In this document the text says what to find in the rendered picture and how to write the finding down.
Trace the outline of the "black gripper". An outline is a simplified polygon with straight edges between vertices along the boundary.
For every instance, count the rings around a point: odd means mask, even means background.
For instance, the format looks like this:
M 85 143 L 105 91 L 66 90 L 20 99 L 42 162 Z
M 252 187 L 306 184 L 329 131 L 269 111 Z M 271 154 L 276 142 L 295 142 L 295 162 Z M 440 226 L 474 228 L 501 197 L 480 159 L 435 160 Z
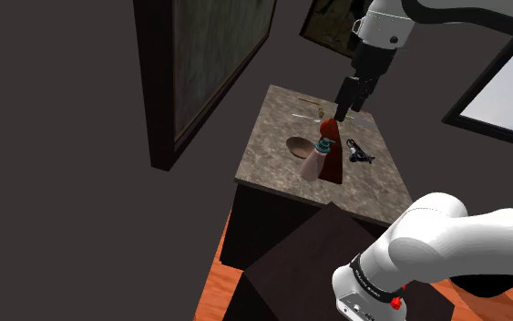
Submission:
M 346 113 L 360 112 L 363 104 L 373 94 L 378 79 L 387 72 L 394 60 L 396 49 L 374 47 L 360 41 L 352 58 L 354 74 L 346 77 L 337 93 L 337 108 L 333 118 L 343 122 Z

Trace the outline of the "dark red cone figure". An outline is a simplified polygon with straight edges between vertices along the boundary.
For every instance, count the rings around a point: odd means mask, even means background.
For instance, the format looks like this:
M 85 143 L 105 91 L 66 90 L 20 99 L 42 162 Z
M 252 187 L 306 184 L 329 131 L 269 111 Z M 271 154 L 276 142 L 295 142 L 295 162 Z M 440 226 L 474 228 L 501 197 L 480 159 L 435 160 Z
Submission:
M 323 169 L 319 178 L 334 184 L 343 183 L 343 147 L 335 119 L 327 119 L 320 126 L 321 138 L 327 138 L 332 141 L 330 151 L 327 153 Z

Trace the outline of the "brown oval sink basin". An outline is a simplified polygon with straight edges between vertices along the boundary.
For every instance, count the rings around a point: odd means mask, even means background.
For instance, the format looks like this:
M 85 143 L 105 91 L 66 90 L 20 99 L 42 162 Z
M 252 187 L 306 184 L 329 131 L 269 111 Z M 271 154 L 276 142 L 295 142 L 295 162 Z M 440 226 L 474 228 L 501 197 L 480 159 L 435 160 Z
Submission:
M 290 137 L 286 140 L 289 152 L 300 159 L 306 159 L 314 150 L 314 143 L 302 137 Z

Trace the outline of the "pink bottle with teal pump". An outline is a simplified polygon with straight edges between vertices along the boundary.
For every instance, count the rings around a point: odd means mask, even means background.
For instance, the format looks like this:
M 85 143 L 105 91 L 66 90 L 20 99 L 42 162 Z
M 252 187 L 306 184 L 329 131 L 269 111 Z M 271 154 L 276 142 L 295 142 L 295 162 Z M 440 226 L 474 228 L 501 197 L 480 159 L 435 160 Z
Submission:
M 314 144 L 313 151 L 308 155 L 300 170 L 300 175 L 304 180 L 316 181 L 319 178 L 333 143 L 334 140 L 323 138 Z

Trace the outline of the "dark cabinet with marble top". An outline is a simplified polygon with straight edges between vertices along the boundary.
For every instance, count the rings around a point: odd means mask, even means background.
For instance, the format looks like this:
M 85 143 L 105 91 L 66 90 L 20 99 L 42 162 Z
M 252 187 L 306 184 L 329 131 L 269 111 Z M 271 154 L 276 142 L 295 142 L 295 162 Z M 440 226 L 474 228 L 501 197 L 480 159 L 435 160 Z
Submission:
M 298 98 L 320 102 L 316 106 Z M 349 150 L 343 150 L 343 183 L 305 181 L 299 171 L 303 159 L 293 156 L 286 147 L 290 137 L 311 142 L 320 138 L 321 122 L 300 119 L 293 113 L 318 117 L 318 108 L 331 117 L 333 102 L 269 86 L 251 136 L 235 174 L 237 189 L 231 208 L 247 212 L 262 207 L 266 212 L 296 208 L 316 213 L 332 202 L 360 220 L 384 228 L 392 224 L 411 204 L 412 198 L 395 166 L 372 115 L 349 111 L 338 129 L 342 140 L 354 140 L 367 154 L 368 162 L 350 162 Z

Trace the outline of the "black framed window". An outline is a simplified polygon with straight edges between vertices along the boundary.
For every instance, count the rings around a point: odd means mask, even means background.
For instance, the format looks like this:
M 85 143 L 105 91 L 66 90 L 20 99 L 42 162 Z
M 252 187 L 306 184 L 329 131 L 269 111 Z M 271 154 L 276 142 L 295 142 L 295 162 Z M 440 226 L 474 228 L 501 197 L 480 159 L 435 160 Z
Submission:
M 513 144 L 513 38 L 447 112 L 442 122 Z

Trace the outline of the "dark robot stand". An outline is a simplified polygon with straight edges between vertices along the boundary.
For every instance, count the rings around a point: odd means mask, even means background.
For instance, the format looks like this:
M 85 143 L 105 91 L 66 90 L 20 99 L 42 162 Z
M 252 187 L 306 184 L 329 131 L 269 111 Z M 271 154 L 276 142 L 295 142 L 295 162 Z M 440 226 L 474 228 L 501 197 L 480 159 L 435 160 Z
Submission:
M 332 274 L 384 231 L 332 203 L 316 213 L 233 211 L 221 262 L 242 275 L 222 321 L 346 321 Z

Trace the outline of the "dark framed wall picture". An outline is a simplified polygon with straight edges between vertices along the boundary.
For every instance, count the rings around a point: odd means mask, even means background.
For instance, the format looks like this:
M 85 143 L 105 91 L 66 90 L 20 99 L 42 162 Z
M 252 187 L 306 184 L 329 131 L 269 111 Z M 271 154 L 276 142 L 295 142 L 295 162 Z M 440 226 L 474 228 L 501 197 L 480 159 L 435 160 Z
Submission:
M 364 17 L 373 0 L 313 0 L 300 36 L 346 57 L 359 42 L 354 22 Z

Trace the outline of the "large dark framed wall mirror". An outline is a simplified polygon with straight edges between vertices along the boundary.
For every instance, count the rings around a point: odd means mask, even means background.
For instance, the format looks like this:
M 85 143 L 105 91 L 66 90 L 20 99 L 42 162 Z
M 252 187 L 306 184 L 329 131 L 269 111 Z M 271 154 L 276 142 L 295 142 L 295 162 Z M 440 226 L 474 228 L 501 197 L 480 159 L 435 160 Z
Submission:
M 267 40 L 277 0 L 132 0 L 149 161 L 168 171 Z

